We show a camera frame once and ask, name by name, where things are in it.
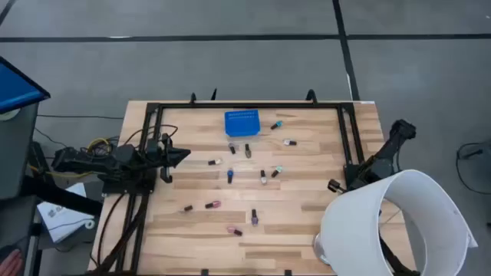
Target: blue screen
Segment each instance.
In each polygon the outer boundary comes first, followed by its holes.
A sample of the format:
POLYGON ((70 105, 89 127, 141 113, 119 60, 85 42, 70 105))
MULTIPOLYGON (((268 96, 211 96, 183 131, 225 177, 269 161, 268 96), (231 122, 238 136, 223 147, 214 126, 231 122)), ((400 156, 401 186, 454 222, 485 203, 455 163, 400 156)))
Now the blue screen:
POLYGON ((30 85, 4 64, 0 64, 0 113, 43 98, 44 94, 36 87, 30 85))

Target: wooden table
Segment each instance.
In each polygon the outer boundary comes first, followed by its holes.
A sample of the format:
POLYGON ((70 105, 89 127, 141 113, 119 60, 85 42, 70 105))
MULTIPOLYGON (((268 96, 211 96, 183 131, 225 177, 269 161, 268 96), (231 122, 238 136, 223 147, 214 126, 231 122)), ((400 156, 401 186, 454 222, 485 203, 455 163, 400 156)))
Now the wooden table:
MULTIPOLYGON (((120 141, 142 127, 146 105, 146 101, 129 102, 120 141)), ((377 108, 374 103, 354 105, 368 158, 384 142, 377 108)), ((172 169, 172 184, 157 180, 150 197, 138 274, 199 274, 204 268, 210 274, 283 275, 286 269, 297 275, 334 274, 315 257, 312 240, 319 233, 326 206, 337 196, 327 190, 328 180, 344 181, 336 110, 259 110, 262 132, 252 138, 234 139, 238 146, 235 155, 230 153, 230 138, 224 134, 225 111, 228 110, 164 111, 162 123, 179 127, 173 136, 174 146, 192 153, 172 169), (271 131, 269 127, 277 120, 282 120, 284 126, 271 131), (298 145, 284 146, 285 138, 297 140, 298 145), (245 143, 250 145, 251 159, 244 154, 245 143), (208 166, 208 160, 218 158, 222 164, 208 166), (270 175, 279 165, 284 172, 272 179, 270 175), (229 168, 235 172, 231 185, 226 176, 229 168), (259 179, 261 169, 268 177, 266 186, 259 179), (222 206, 205 209, 204 205, 214 200, 220 200, 222 206), (182 213, 187 205, 193 205, 194 210, 182 213), (258 213, 257 227, 251 225, 252 209, 258 213), (241 229, 243 236, 230 235, 226 231, 230 225, 241 229)), ((137 145, 139 137, 131 142, 137 145)), ((111 195, 104 200, 101 222, 116 198, 111 195)), ((127 198, 121 200, 110 218, 103 258, 120 237, 127 198)), ((381 224, 382 236, 394 253, 407 267, 415 268, 399 209, 384 202, 381 224)), ((99 224, 96 241, 102 225, 99 224)), ((130 266, 132 250, 130 241, 125 269, 130 266)), ((97 254, 97 242, 92 254, 97 254)))

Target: white lamp shade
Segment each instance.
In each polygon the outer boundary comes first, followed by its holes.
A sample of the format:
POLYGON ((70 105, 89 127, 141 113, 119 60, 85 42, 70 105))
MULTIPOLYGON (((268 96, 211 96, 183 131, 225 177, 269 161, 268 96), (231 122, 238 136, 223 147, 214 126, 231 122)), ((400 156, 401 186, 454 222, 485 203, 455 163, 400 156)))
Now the white lamp shade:
POLYGON ((383 199, 414 221, 423 237, 424 276, 452 276, 462 268, 467 248, 477 247, 459 209, 433 179, 405 170, 336 198, 321 222, 321 246, 338 276, 392 276, 379 241, 383 199))

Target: blue plastic basket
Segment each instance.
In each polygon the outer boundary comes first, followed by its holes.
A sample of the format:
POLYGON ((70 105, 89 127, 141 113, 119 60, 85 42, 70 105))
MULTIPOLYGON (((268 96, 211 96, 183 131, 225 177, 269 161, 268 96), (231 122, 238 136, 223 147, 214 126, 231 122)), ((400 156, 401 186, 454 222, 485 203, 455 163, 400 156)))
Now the blue plastic basket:
POLYGON ((225 133, 230 137, 252 136, 261 131, 259 112, 241 110, 225 112, 225 133))

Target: yellow wire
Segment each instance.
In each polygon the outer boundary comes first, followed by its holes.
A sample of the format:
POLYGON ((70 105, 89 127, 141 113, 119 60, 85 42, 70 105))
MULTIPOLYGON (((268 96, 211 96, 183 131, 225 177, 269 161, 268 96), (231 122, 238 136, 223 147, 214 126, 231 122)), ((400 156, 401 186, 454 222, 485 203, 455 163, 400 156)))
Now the yellow wire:
POLYGON ((91 146, 93 146, 93 145, 94 145, 94 143, 99 142, 99 141, 102 141, 102 142, 104 142, 106 145, 108 145, 108 146, 109 146, 109 141, 107 141, 107 140, 106 140, 106 139, 104 139, 104 138, 97 138, 97 139, 92 140, 92 142, 91 142, 91 143, 89 144, 89 146, 87 147, 87 151, 91 149, 91 146))
MULTIPOLYGON (((36 172, 39 172, 39 169, 38 168, 33 167, 31 165, 29 165, 29 167, 32 170, 34 170, 36 172)), ((66 178, 82 178, 82 177, 89 176, 89 175, 92 174, 92 172, 86 172, 86 173, 84 172, 82 174, 76 174, 76 175, 70 175, 70 174, 64 174, 64 173, 57 173, 57 172, 53 172, 53 173, 52 172, 46 172, 46 173, 49 174, 49 175, 52 175, 52 176, 59 176, 59 177, 66 177, 66 178)))

